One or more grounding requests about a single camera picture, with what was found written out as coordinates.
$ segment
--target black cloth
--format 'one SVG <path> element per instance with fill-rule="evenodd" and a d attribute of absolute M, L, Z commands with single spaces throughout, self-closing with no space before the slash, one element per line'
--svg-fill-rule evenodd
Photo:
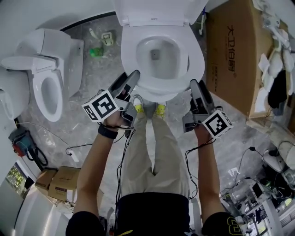
<path fill-rule="evenodd" d="M 138 193 L 122 197 L 118 203 L 117 235 L 127 236 L 176 235 L 189 232 L 189 200 L 177 194 Z M 225 212 L 210 216 L 204 224 L 203 234 L 209 236 L 242 235 L 235 219 Z M 95 235 L 105 232 L 98 218 L 89 212 L 72 216 L 66 236 Z"/>
<path fill-rule="evenodd" d="M 286 71 L 281 71 L 274 79 L 268 94 L 268 104 L 271 108 L 279 108 L 281 102 L 287 100 Z"/>

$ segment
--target fiducial marker cube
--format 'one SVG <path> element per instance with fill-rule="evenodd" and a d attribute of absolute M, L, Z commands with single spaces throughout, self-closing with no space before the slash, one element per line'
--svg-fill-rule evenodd
<path fill-rule="evenodd" d="M 119 110 L 117 103 L 108 90 L 97 94 L 85 102 L 82 107 L 92 122 L 102 122 Z"/>
<path fill-rule="evenodd" d="M 204 120 L 202 124 L 209 131 L 212 138 L 219 138 L 233 128 L 227 115 L 220 110 L 216 110 L 211 116 Z"/>

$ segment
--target wristwatch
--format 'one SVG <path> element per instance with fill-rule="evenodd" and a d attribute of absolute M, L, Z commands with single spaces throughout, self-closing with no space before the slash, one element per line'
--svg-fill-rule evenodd
<path fill-rule="evenodd" d="M 98 128 L 97 132 L 99 134 L 101 134 L 104 137 L 107 137 L 109 139 L 116 139 L 118 132 L 115 131 L 111 131 L 109 129 L 107 129 L 106 127 L 100 125 L 100 127 Z"/>

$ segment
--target beige pants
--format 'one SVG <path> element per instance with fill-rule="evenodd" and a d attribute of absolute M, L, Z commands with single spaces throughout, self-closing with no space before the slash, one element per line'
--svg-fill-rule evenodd
<path fill-rule="evenodd" d="M 122 166 L 121 196 L 133 193 L 174 193 L 189 197 L 187 167 L 180 148 L 167 123 L 153 116 L 156 139 L 155 165 L 146 144 L 147 118 L 139 113 L 135 133 L 130 141 Z"/>

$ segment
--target shoe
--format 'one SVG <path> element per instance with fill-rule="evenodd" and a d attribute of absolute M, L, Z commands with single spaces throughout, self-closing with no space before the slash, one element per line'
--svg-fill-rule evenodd
<path fill-rule="evenodd" d="M 140 95 L 134 95 L 133 99 L 132 99 L 132 103 L 133 106 L 135 107 L 135 110 L 137 111 L 137 113 L 143 113 L 143 100 L 142 97 Z"/>
<path fill-rule="evenodd" d="M 154 115 L 165 119 L 165 110 L 166 110 L 166 103 L 165 102 L 158 103 Z"/>

